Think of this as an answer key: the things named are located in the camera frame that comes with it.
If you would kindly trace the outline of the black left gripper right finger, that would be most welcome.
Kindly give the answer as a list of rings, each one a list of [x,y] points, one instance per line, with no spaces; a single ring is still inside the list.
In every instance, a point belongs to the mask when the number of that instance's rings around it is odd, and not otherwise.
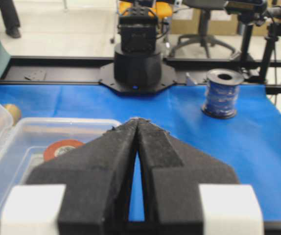
[[[146,217],[160,235],[261,235],[263,216],[251,185],[234,169],[138,120]]]

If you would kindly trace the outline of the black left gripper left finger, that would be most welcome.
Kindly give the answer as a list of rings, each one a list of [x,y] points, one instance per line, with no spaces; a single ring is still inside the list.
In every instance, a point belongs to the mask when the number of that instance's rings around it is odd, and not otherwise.
[[[126,209],[138,121],[35,167],[13,187],[0,217],[1,235],[100,235]]]

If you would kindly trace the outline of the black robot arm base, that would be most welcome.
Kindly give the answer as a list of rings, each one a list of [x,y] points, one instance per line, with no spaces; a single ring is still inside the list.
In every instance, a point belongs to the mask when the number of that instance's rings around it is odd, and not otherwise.
[[[153,94],[177,84],[173,67],[163,63],[157,40],[168,32],[167,0],[122,0],[117,9],[121,42],[114,61],[102,66],[98,81],[119,93]]]

